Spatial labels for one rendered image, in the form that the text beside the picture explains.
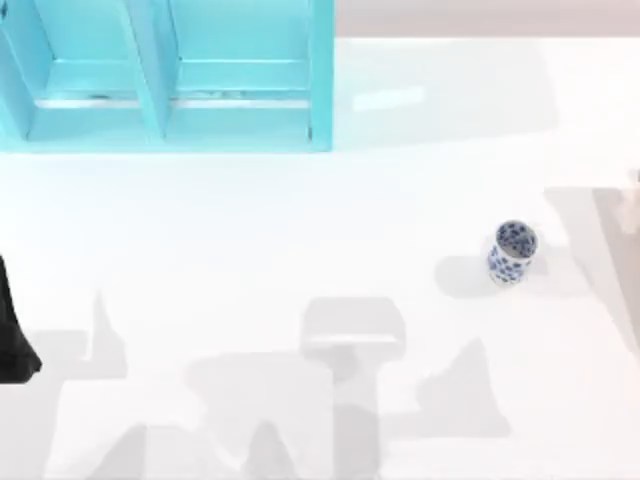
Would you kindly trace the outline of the light blue rack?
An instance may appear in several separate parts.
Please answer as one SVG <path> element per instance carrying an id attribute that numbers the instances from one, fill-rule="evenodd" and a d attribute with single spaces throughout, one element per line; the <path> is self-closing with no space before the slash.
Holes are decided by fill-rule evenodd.
<path id="1" fill-rule="evenodd" d="M 0 152 L 333 145 L 335 0 L 0 0 Z"/>

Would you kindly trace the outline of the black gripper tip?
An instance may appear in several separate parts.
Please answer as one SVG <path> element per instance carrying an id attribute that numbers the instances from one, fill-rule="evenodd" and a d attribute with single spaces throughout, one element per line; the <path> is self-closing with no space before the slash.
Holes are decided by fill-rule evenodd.
<path id="1" fill-rule="evenodd" d="M 18 321 L 0 255 L 0 384 L 25 384 L 41 368 L 42 361 Z"/>

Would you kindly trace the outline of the blue and white cup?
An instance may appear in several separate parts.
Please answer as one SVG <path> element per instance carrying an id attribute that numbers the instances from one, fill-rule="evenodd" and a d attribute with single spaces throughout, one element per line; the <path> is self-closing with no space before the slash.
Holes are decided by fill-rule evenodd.
<path id="1" fill-rule="evenodd" d="M 491 278 L 501 286 L 519 283 L 532 265 L 539 241 L 525 222 L 507 220 L 496 230 L 487 255 Z"/>

